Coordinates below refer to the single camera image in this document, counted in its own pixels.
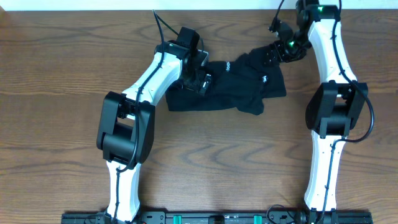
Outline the black shorts garment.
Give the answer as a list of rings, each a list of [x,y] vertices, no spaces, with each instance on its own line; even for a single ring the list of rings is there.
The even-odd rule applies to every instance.
[[[204,95],[176,82],[165,93],[169,111],[215,111],[237,108],[264,112],[264,98],[285,97],[281,60],[273,44],[252,49],[234,61],[212,61],[204,70],[212,81]]]

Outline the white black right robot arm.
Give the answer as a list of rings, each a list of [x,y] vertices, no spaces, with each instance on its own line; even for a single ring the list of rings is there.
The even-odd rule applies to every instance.
[[[294,62],[313,49],[320,75],[320,86],[307,105],[305,122],[312,134],[312,164],[304,202],[319,218],[336,210],[336,183],[340,157],[349,132],[356,126],[367,105],[370,124],[357,139],[365,140],[374,127],[374,110],[368,86],[360,83],[346,57],[341,36],[342,4],[319,1],[296,2],[298,30],[275,17],[269,27],[278,36],[271,45],[271,60]]]

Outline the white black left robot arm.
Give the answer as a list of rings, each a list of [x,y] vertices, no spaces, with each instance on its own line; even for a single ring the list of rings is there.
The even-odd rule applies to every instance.
[[[141,165],[154,143],[155,107],[173,84],[203,96],[211,75],[204,71],[208,52],[197,48],[199,34],[182,27],[175,40],[162,41],[141,77],[122,93],[104,100],[96,145],[110,174],[110,201],[105,223],[132,223],[140,209]]]

